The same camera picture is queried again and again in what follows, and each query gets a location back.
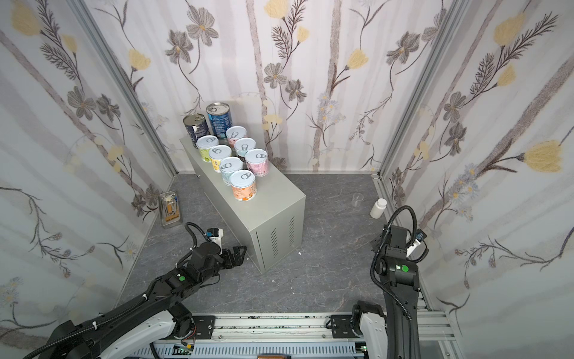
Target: can lid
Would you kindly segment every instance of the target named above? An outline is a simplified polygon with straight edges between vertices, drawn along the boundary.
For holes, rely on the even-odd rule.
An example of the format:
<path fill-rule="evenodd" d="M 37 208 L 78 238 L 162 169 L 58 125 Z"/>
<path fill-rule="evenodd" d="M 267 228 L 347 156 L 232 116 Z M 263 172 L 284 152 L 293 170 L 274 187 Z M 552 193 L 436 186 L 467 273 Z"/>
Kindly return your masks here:
<path fill-rule="evenodd" d="M 247 134 L 247 130 L 243 126 L 232 126 L 225 131 L 227 138 L 243 138 Z"/>
<path fill-rule="evenodd" d="M 242 168 L 243 161 L 237 157 L 227 157 L 221 160 L 221 163 L 219 164 L 219 169 L 225 173 L 235 172 Z"/>
<path fill-rule="evenodd" d="M 229 146 L 217 145 L 210 149 L 210 157 L 214 160 L 224 159 L 229 156 L 231 156 L 231 148 Z"/>
<path fill-rule="evenodd" d="M 217 137 L 209 134 L 207 136 L 198 138 L 196 145 L 199 148 L 208 149 L 219 145 L 219 140 Z"/>
<path fill-rule="evenodd" d="M 223 102 L 214 102 L 206 108 L 206 112 L 210 115 L 223 115 L 228 111 L 229 105 Z"/>
<path fill-rule="evenodd" d="M 198 122 L 205 120 L 205 116 L 200 113 L 192 113 L 183 118 L 183 124 L 186 126 L 197 125 Z"/>
<path fill-rule="evenodd" d="M 231 182 L 233 187 L 249 187 L 253 182 L 255 182 L 255 175 L 251 171 L 240 169 L 229 177 L 229 182 Z"/>
<path fill-rule="evenodd" d="M 248 151 L 250 149 L 254 149 L 255 146 L 256 144 L 254 139 L 249 137 L 243 137 L 238 139 L 233 147 L 235 148 L 235 150 Z"/>
<path fill-rule="evenodd" d="M 267 151 L 261 148 L 252 149 L 245 154 L 245 160 L 249 163 L 261 163 L 267 159 Z"/>

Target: gray metal box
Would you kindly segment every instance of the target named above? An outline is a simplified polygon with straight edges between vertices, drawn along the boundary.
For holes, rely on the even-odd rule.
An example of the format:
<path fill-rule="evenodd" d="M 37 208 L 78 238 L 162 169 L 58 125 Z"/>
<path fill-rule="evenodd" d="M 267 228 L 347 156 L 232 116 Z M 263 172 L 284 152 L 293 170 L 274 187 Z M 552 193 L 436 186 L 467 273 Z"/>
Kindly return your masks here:
<path fill-rule="evenodd" d="M 188 136 L 180 139 L 203 191 L 261 273 L 301 245 L 305 194 L 275 166 L 256 179 L 257 194 L 240 202 Z"/>

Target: floral wallpaper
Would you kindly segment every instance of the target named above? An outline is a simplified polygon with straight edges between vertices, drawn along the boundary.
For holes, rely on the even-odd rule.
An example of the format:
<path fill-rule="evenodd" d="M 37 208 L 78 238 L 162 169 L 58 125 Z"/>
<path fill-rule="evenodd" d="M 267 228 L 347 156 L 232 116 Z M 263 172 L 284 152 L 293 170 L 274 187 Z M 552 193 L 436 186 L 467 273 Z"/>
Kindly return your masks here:
<path fill-rule="evenodd" d="M 428 299 L 467 358 L 571 356 L 573 14 L 471 2 L 384 172 L 429 234 Z"/>
<path fill-rule="evenodd" d="M 450 1 L 87 0 L 179 171 L 223 101 L 281 170 L 377 171 Z"/>
<path fill-rule="evenodd" d="M 20 358 L 113 307 L 171 175 L 65 2 L 0 9 L 0 352 Z"/>

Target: gray marble floor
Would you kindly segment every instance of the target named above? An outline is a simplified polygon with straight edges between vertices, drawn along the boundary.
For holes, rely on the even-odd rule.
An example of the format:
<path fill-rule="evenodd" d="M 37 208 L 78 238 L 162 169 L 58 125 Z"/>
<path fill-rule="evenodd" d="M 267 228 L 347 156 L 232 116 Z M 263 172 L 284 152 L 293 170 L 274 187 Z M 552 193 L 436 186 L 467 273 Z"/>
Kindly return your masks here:
<path fill-rule="evenodd" d="M 370 175 L 288 175 L 306 195 L 301 247 L 260 274 L 246 260 L 221 272 L 221 281 L 184 301 L 192 312 L 350 311 L 359 299 L 384 306 L 382 291 L 370 280 L 373 252 L 369 242 L 383 220 L 369 216 L 377 199 Z M 238 242 L 205 196 L 195 175 L 179 175 L 176 190 L 184 221 L 202 228 L 223 228 L 223 246 Z M 354 192 L 363 194 L 351 206 Z M 128 278 L 120 302 L 145 290 L 151 279 L 167 272 L 191 243 L 183 226 L 162 229 L 156 222 Z"/>

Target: white plastic bottle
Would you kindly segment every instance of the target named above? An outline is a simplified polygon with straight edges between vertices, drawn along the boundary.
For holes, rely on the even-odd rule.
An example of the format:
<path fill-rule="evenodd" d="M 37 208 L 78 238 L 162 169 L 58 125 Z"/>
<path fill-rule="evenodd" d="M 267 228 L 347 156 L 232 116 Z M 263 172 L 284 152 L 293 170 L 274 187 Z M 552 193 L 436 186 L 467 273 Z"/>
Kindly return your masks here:
<path fill-rule="evenodd" d="M 387 207 L 387 201 L 384 198 L 379 198 L 371 209 L 371 217 L 378 219 L 383 215 L 385 208 Z"/>

